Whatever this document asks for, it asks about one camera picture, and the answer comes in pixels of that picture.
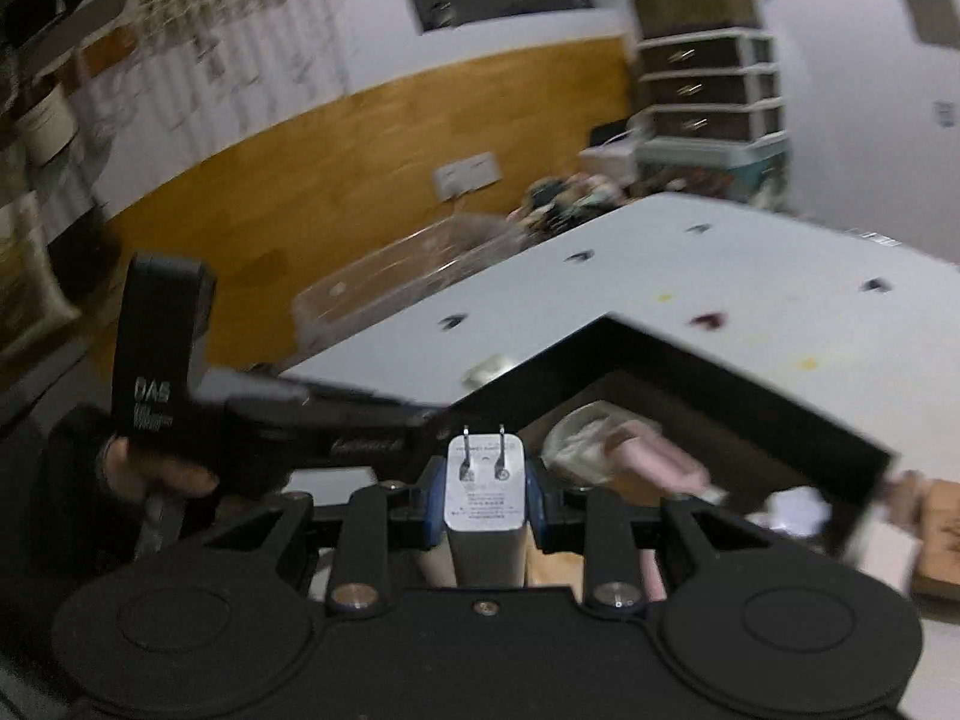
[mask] transparent plastic box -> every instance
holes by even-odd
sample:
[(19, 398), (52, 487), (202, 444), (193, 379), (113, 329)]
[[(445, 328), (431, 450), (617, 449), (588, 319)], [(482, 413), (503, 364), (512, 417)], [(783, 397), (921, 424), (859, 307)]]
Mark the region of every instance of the transparent plastic box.
[(320, 279), (293, 299), (301, 353), (315, 354), (521, 252), (505, 218), (455, 214)]

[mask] metal bolt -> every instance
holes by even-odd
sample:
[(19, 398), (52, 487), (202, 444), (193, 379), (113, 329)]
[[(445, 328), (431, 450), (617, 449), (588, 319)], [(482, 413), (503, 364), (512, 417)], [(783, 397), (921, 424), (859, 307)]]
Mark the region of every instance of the metal bolt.
[(477, 601), (473, 604), (473, 610), (483, 617), (493, 617), (500, 610), (500, 605), (496, 601)]
[(593, 591), (593, 597), (605, 607), (635, 607), (643, 598), (640, 590), (625, 581), (608, 581)]
[(330, 595), (330, 598), (332, 598), (333, 603), (340, 608), (360, 611), (365, 608), (371, 608), (371, 606), (380, 599), (380, 593), (376, 591), (376, 587), (370, 584), (363, 584), (361, 581), (351, 581), (350, 583), (341, 584), (339, 587), (336, 587)]

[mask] brown cardboard box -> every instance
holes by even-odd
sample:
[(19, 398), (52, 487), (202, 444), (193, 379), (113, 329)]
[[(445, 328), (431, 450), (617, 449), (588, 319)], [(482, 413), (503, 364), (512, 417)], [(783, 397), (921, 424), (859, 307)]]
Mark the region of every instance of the brown cardboard box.
[(960, 601), (960, 484), (937, 481), (923, 500), (914, 592)]

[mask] white wall socket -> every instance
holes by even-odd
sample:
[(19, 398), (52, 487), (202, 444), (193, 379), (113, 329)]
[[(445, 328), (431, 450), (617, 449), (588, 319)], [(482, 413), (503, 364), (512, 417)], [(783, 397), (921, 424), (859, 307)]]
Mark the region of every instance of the white wall socket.
[(496, 164), (496, 156), (492, 151), (486, 151), (477, 156), (437, 167), (433, 172), (433, 185), (440, 201), (445, 202), (468, 191), (483, 189), (501, 178), (503, 175)]

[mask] black sleeve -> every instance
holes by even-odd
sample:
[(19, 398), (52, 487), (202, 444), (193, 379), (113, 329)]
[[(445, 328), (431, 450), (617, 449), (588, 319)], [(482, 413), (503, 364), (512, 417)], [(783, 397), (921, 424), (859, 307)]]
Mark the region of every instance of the black sleeve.
[(56, 609), (81, 583), (133, 555), (136, 519), (95, 469), (110, 435), (107, 415), (80, 406), (56, 424), (38, 456), (10, 459), (5, 474), (17, 500), (0, 512), (0, 637), (41, 664), (52, 663)]

